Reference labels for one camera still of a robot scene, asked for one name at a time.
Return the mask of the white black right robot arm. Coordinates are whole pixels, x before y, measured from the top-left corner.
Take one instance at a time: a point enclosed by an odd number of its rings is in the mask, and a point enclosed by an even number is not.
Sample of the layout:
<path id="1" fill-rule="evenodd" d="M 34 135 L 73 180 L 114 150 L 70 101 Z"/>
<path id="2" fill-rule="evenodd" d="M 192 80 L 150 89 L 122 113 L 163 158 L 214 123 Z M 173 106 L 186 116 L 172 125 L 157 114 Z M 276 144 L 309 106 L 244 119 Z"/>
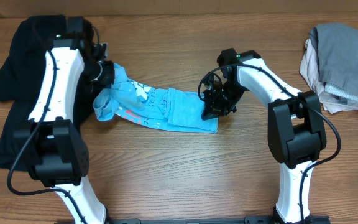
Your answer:
<path id="1" fill-rule="evenodd" d="M 214 70 L 201 80 L 203 120 L 236 112 L 237 102 L 249 91 L 267 108 L 268 147 L 280 164 L 280 193 L 271 223 L 328 223 L 313 217 L 308 208 L 313 166 L 326 147 L 319 100 L 312 91 L 302 92 L 280 79 L 262 57 L 250 50 L 221 51 Z"/>

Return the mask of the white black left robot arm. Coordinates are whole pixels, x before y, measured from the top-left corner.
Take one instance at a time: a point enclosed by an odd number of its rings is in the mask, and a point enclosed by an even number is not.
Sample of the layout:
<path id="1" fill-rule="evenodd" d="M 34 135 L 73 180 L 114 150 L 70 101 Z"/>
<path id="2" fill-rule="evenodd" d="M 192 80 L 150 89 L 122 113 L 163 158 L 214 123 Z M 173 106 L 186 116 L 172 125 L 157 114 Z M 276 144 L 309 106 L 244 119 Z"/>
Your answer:
<path id="1" fill-rule="evenodd" d="M 15 131 L 19 145 L 7 175 L 7 187 L 16 195 L 55 192 L 63 200 L 74 223 L 111 223 L 107 208 L 97 198 L 90 180 L 89 150 L 74 124 L 78 84 L 112 83 L 114 69 L 106 61 L 106 45 L 90 32 L 57 35 L 45 54 L 45 73 L 36 104 L 23 127 Z M 22 192 L 12 184 L 14 170 L 22 162 L 30 177 L 44 185 Z"/>

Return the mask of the light blue printed t-shirt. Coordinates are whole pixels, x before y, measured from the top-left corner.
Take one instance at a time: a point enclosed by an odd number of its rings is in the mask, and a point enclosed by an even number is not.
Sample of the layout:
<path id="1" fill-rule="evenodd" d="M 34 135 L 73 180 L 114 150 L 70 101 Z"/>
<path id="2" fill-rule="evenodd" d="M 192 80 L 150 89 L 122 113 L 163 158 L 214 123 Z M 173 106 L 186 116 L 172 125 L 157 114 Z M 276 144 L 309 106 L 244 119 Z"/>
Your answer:
<path id="1" fill-rule="evenodd" d="M 115 116 L 147 128 L 189 133 L 217 133 L 218 119 L 202 120 L 204 102 L 196 92 L 175 88 L 154 88 L 127 76 L 124 67 L 115 64 L 114 83 L 93 101 L 98 121 Z"/>

